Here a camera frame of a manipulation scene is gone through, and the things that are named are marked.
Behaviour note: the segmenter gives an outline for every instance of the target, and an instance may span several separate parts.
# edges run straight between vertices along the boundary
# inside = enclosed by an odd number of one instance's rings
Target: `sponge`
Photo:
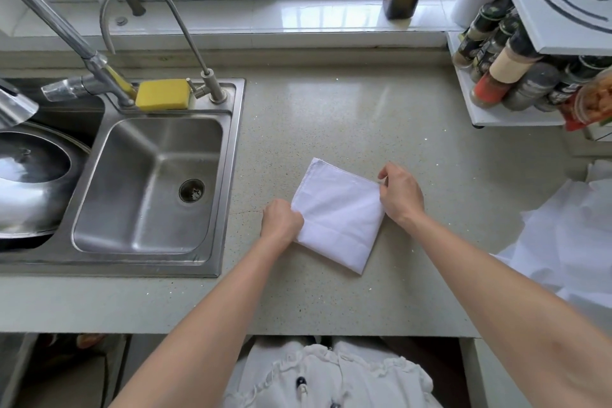
[[[144,112],[153,110],[186,110],[191,88],[185,79],[144,81],[138,87],[136,107]]]

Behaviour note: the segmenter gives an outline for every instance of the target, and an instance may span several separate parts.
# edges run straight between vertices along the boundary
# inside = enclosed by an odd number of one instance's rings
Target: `gray speckled countertop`
[[[474,129],[447,66],[231,69],[247,87],[223,271],[291,200],[312,157],[375,179],[406,165],[428,212],[496,252],[566,179],[553,127]],[[167,333],[216,280],[4,276],[0,331]],[[251,333],[477,336],[419,245],[386,219],[363,276],[294,245],[268,282]]]

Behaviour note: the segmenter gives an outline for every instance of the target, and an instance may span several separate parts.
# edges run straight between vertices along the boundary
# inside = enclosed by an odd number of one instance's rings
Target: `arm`
[[[612,341],[559,297],[425,214],[412,175],[378,175],[387,214],[414,237],[534,407],[612,406]]]
[[[218,406],[272,265],[302,225],[287,201],[270,203],[259,240],[168,334],[111,408]]]

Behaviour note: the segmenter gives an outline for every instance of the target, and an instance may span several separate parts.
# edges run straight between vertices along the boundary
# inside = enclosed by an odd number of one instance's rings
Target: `beige label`
[[[508,48],[504,48],[495,59],[489,73],[495,79],[505,84],[514,84],[521,79],[533,62],[520,63],[508,56]]]

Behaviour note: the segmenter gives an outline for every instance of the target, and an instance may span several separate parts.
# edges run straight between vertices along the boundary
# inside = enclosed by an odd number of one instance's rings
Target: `person's left forearm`
[[[164,339],[111,407],[216,407],[272,265],[288,243],[260,238]]]

